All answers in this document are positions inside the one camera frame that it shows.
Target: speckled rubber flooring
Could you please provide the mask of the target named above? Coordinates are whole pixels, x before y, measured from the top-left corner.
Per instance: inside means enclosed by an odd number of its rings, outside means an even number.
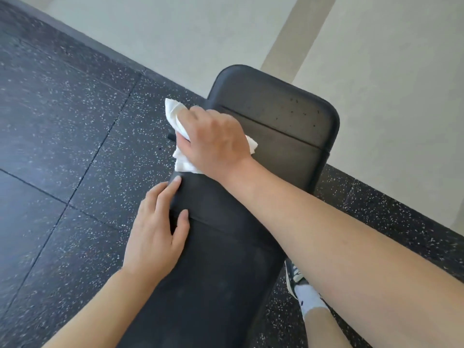
[[[1,347],[41,346],[122,264],[139,201],[173,166],[165,97],[203,100],[0,2]],[[464,281],[464,237],[331,166],[316,195]],[[306,346],[283,272],[252,346]]]

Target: black sneaker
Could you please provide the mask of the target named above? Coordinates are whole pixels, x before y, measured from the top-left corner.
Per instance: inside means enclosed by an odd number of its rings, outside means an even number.
[[[309,283],[290,259],[285,261],[285,272],[287,273],[287,289],[295,299],[298,299],[297,294],[295,293],[295,286],[297,284]]]

